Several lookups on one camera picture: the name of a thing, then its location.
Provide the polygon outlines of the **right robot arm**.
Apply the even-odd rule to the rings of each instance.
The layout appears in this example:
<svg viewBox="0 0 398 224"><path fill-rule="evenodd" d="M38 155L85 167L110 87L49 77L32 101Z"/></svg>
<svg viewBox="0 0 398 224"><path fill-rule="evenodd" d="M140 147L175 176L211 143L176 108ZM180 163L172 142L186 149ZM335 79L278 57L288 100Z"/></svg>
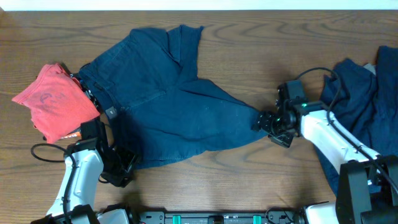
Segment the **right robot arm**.
<svg viewBox="0 0 398 224"><path fill-rule="evenodd" d="M286 148L305 138L339 175L335 202L307 205L287 223L397 223L397 157L363 145L321 101L287 100L276 113L261 111L252 128Z"/></svg>

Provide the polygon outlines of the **navy blue shorts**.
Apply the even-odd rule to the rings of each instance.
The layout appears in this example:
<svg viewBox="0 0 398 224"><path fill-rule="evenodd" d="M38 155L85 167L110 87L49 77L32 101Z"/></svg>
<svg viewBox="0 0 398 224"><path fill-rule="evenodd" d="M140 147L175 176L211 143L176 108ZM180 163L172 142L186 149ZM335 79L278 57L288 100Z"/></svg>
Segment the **navy blue shorts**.
<svg viewBox="0 0 398 224"><path fill-rule="evenodd" d="M82 67L79 76L106 113L116 144L138 154L138 169L206 151L245 146L258 112L198 77L201 28L133 29Z"/></svg>

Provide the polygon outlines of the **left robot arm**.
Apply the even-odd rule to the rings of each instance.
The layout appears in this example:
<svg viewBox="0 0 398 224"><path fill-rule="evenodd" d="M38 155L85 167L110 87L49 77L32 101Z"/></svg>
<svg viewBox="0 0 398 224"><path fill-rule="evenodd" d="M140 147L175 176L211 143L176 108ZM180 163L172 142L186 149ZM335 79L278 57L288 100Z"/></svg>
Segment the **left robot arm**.
<svg viewBox="0 0 398 224"><path fill-rule="evenodd" d="M63 152L65 175L46 216L34 223L139 223L127 205L110 205L102 212L93 210L97 184L127 186L132 181L139 156L115 144L109 146L107 141L97 137L78 141L66 149L48 143L33 145L31 154L44 162L51 160L35 154L35 149L42 146Z"/></svg>

